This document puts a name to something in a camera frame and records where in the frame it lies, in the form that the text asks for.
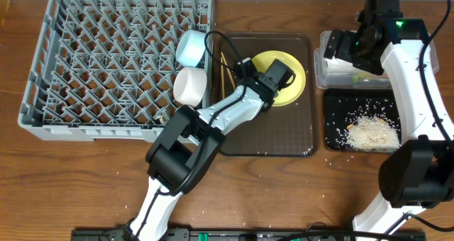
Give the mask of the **wooden chopstick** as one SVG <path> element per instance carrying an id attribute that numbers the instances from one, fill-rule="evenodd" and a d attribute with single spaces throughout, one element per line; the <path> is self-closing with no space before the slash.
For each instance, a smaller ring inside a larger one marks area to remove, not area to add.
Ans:
<path id="1" fill-rule="evenodd" d="M 221 56 L 221 95 L 222 99 L 225 98 L 225 80 L 224 80 L 224 67 L 223 67 L 224 61 Z"/>
<path id="2" fill-rule="evenodd" d="M 225 65 L 228 65 L 228 63 L 227 63 L 227 61 L 226 61 L 226 58 L 225 58 L 223 52 L 221 52 L 221 62 L 224 63 Z M 236 83 L 235 83 L 235 80 L 234 80 L 234 78 L 233 78 L 233 75 L 232 75 L 232 73 L 231 73 L 231 69 L 230 69 L 230 68 L 228 68 L 228 77 L 229 77 L 229 79 L 230 79 L 230 82 L 231 82 L 232 87 L 233 87 L 233 88 L 236 88 Z"/>

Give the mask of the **white paper napkin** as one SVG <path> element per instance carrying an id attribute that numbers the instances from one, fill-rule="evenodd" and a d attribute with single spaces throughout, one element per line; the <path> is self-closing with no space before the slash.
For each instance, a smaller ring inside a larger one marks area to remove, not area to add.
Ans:
<path id="1" fill-rule="evenodd" d="M 324 62 L 327 72 L 354 72 L 356 70 L 352 63 L 335 57 L 332 59 L 325 58 Z"/>

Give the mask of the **green snack wrapper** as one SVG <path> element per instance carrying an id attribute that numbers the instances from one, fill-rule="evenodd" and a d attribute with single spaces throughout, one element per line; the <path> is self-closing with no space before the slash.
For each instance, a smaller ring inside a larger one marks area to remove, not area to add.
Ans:
<path id="1" fill-rule="evenodd" d="M 388 76 L 377 76 L 373 74 L 356 74 L 353 76 L 354 83 L 361 84 L 384 84 L 389 83 Z"/>

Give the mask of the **yellow plate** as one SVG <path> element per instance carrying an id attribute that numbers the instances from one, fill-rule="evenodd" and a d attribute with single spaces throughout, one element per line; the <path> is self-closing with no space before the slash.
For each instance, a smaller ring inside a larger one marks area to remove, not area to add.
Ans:
<path id="1" fill-rule="evenodd" d="M 295 81 L 289 87 L 280 90 L 275 97 L 273 106 L 285 106 L 301 96 L 306 84 L 306 72 L 294 56 L 283 51 L 269 50 L 252 58 L 253 64 L 259 72 L 265 72 L 274 60 L 280 60 L 296 74 Z"/>

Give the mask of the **white pink bowl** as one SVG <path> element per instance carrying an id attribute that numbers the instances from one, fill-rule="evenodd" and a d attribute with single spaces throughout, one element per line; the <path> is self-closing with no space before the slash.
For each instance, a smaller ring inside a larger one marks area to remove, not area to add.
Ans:
<path id="1" fill-rule="evenodd" d="M 207 75 L 204 69 L 184 67 L 175 79 L 173 95 L 178 103 L 196 107 L 201 103 L 206 87 Z"/>

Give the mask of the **light blue bowl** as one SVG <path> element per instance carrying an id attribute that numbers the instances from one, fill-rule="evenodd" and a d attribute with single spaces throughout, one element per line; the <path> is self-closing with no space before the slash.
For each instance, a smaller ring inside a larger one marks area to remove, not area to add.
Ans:
<path id="1" fill-rule="evenodd" d="M 177 46 L 176 60 L 183 67 L 196 67 L 205 53 L 205 33 L 197 30 L 186 31 Z"/>

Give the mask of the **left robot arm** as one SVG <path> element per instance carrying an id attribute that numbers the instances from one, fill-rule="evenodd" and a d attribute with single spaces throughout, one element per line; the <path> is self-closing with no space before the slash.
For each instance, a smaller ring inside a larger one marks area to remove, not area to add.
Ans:
<path id="1" fill-rule="evenodd" d="M 194 110 L 181 106 L 145 156 L 148 191 L 138 216 L 124 230 L 124 240 L 159 240 L 179 198 L 203 178 L 229 132 L 266 112 L 295 74 L 275 60 L 259 72 L 250 58 L 236 65 L 240 81 L 218 103 Z"/>

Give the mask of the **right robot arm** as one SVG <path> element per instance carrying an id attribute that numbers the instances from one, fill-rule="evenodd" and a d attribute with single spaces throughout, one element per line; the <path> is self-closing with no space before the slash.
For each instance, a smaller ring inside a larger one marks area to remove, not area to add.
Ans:
<path id="1" fill-rule="evenodd" d="M 381 165 L 380 191 L 352 221 L 351 240 L 393 240 L 410 218 L 453 200 L 453 122 L 434 77 L 428 32 L 405 18 L 399 0 L 364 0 L 356 31 L 334 30 L 324 57 L 386 74 L 400 117 L 402 143 Z"/>

